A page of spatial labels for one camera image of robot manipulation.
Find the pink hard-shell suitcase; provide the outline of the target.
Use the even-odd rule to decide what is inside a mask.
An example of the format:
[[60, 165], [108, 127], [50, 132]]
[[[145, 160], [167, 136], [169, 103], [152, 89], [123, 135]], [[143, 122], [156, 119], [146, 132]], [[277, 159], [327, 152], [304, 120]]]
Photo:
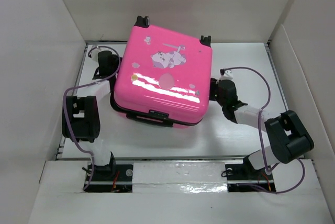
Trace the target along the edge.
[[194, 126], [209, 106], [212, 59], [211, 36], [188, 36], [138, 16], [110, 105], [132, 120], [166, 127]]

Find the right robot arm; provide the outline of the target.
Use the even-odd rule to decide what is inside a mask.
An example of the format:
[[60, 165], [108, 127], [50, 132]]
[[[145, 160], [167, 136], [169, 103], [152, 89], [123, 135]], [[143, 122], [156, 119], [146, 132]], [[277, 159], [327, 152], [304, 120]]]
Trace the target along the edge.
[[254, 127], [259, 132], [261, 149], [243, 158], [242, 173], [247, 178], [255, 178], [262, 169], [271, 165], [287, 164], [315, 146], [294, 111], [275, 115], [249, 106], [238, 100], [235, 83], [231, 80], [212, 78], [209, 99], [221, 106], [229, 121]]

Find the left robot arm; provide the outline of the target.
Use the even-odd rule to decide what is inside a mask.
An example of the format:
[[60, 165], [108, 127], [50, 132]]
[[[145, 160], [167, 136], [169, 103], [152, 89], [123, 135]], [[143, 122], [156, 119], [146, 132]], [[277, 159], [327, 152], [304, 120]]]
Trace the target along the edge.
[[93, 47], [88, 57], [98, 63], [90, 83], [65, 90], [62, 101], [62, 134], [90, 156], [92, 168], [105, 180], [116, 176], [113, 154], [97, 140], [101, 130], [98, 102], [113, 91], [121, 57], [111, 47]]

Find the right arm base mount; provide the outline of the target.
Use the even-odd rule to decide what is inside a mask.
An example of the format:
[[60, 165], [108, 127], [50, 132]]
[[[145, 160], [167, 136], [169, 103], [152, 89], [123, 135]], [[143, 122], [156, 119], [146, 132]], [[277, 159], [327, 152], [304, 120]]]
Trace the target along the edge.
[[273, 175], [267, 175], [264, 169], [248, 171], [243, 164], [228, 163], [221, 177], [227, 179], [229, 193], [276, 191]]

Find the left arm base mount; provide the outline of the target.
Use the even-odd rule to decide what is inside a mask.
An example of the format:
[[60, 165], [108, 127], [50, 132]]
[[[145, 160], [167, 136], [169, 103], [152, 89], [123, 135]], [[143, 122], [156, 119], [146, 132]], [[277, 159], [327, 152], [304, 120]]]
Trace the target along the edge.
[[92, 165], [82, 167], [86, 172], [84, 191], [87, 193], [132, 193], [133, 164], [114, 164], [113, 169], [94, 169], [90, 182]]

